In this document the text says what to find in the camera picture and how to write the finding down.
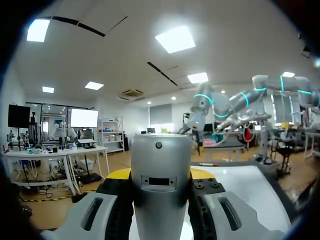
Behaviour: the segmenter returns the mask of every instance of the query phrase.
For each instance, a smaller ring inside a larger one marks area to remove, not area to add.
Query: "ceiling light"
[[[42,87],[42,92],[53,94],[55,92],[55,88],[54,87],[43,86]]]
[[[169,54],[196,46],[194,39],[186,26],[176,27],[161,33],[156,36],[155,39],[157,39]]]
[[[50,23],[50,20],[47,20],[47,19],[33,20],[33,22],[29,26],[26,40],[43,43],[45,41],[49,23]]]
[[[104,86],[104,84],[90,81],[90,82],[87,83],[87,85],[85,85],[85,88],[86,88],[86,89],[99,90],[99,89],[102,88],[103,86]]]
[[[282,77],[288,77],[288,78],[292,78],[294,75],[294,73],[292,72],[288,72],[288,71],[285,71],[283,74],[282,74]]]
[[[205,72],[188,75],[187,77],[192,84],[208,82],[208,75]]]

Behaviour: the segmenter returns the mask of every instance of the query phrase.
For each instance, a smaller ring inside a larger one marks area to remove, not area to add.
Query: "black monitor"
[[[203,131],[204,132],[213,132],[214,130],[213,130],[212,123],[205,124],[204,128],[203,128]]]
[[[155,130],[154,127],[148,127],[148,128],[146,129],[146,132],[147,132],[148,134],[149,134],[149,133],[155,134],[155,133],[156,133],[156,130]]]
[[[214,127],[214,129],[217,129],[217,127],[219,126],[221,124],[221,122],[214,122],[213,123],[213,127]]]
[[[9,105],[8,127],[28,129],[30,125],[30,107]]]

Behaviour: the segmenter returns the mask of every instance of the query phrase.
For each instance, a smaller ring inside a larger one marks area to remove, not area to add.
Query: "yellow part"
[[[110,173],[107,179],[128,179],[131,168],[125,168]],[[192,178],[194,179],[214,179],[215,176],[205,170],[191,168]]]
[[[199,152],[200,152],[200,155],[204,153],[204,147],[203,147],[203,146],[200,146],[200,147],[199,147]]]

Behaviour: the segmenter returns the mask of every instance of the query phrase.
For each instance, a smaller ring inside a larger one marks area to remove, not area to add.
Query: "projector screen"
[[[98,125],[98,111],[85,109],[71,109],[72,128],[96,128]]]

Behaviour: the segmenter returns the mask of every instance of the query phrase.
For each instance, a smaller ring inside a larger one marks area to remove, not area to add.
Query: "keyboard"
[[[93,144],[93,143],[96,143],[97,141],[93,139],[78,139],[78,142],[80,144]]]

